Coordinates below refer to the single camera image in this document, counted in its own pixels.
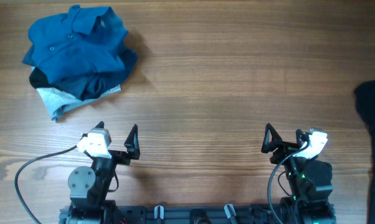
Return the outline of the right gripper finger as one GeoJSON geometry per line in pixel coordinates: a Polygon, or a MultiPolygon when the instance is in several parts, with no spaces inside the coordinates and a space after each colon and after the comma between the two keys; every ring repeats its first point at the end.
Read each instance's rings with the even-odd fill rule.
{"type": "Polygon", "coordinates": [[[301,129],[296,130],[296,139],[298,145],[303,145],[305,142],[308,141],[308,135],[306,132],[302,131],[301,129]]]}
{"type": "Polygon", "coordinates": [[[263,144],[261,152],[267,154],[278,149],[283,144],[283,140],[280,135],[276,132],[274,127],[268,123],[265,126],[265,136],[263,139],[263,144]]]}

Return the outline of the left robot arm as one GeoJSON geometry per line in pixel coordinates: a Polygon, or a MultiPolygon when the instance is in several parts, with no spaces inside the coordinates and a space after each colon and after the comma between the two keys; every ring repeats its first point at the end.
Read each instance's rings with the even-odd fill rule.
{"type": "Polygon", "coordinates": [[[110,133],[101,121],[77,143],[77,149],[91,158],[92,165],[80,166],[70,173],[71,204],[60,214],[60,223],[126,223],[116,202],[106,197],[112,191],[112,180],[119,182],[116,167],[128,166],[132,160],[140,158],[138,126],[132,127],[125,140],[126,151],[109,150],[111,141],[110,133]]]}

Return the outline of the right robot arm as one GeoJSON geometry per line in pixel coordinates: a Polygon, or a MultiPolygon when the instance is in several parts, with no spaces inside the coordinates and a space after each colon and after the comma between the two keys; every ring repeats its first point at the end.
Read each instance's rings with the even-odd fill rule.
{"type": "Polygon", "coordinates": [[[297,129],[295,137],[295,142],[286,142],[270,123],[265,126],[261,152],[271,152],[270,163],[275,166],[267,184],[270,219],[275,223],[335,223],[335,211],[328,201],[333,191],[332,166],[317,159],[328,134],[320,129],[297,129]],[[291,192],[274,205],[272,182],[281,167],[291,192]]]}

